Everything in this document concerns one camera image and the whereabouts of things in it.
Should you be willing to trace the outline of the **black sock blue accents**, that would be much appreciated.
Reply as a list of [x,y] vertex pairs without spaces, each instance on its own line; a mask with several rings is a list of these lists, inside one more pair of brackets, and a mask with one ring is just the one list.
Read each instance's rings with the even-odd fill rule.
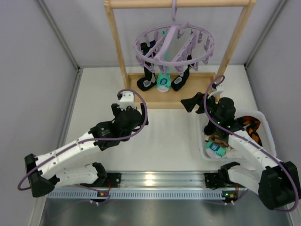
[[188,65],[186,70],[183,73],[183,76],[178,75],[172,82],[171,87],[174,91],[179,91],[186,83],[187,79],[190,76],[191,65]]

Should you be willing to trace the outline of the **red yellow argyle sock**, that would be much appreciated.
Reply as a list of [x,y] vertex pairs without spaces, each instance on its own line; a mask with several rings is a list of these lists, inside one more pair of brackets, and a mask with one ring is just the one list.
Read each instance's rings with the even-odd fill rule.
[[260,146],[262,146],[261,138],[257,132],[261,121],[252,116],[242,116],[237,118],[237,122],[241,125],[248,133],[248,135]]

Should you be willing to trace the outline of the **mint green white sock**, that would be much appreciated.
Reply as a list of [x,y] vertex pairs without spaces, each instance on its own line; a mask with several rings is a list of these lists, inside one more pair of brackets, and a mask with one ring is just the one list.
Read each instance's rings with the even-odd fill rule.
[[156,88],[159,92],[165,93],[171,86],[170,70],[168,66],[162,66],[159,69]]

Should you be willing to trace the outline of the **black sock grey patch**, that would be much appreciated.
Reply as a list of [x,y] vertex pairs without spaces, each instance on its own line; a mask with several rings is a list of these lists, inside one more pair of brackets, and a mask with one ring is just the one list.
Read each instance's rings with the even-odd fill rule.
[[[156,44],[156,41],[153,40],[150,42],[150,46],[147,46],[146,42],[142,42],[140,44],[141,50],[143,51],[143,55],[146,55],[149,50]],[[144,67],[144,77],[140,78],[137,81],[137,86],[142,91],[150,90],[157,84],[155,73],[152,73],[148,68]]]

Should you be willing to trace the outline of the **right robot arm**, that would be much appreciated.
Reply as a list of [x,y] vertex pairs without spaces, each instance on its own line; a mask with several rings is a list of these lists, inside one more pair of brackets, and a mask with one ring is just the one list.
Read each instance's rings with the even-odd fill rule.
[[206,135],[217,133],[252,166],[246,169],[236,161],[227,163],[218,170],[222,182],[244,186],[256,193],[269,210],[293,203],[294,210],[301,198],[301,186],[297,167],[291,162],[283,162],[270,155],[256,143],[235,117],[234,102],[222,97],[218,102],[214,97],[197,93],[194,97],[182,99],[187,112],[198,105],[197,114],[206,114],[209,122],[204,128]]

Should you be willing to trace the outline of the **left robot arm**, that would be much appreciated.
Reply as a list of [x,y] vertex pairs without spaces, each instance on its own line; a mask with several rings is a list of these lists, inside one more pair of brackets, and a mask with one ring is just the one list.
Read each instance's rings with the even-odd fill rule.
[[141,110],[128,106],[124,110],[118,104],[111,106],[114,119],[92,127],[75,141],[44,155],[29,154],[25,157],[26,177],[34,198],[49,194],[55,188],[77,185],[94,190],[108,184],[108,174],[99,162],[80,168],[71,164],[85,157],[118,146],[128,141],[148,124],[147,106]]

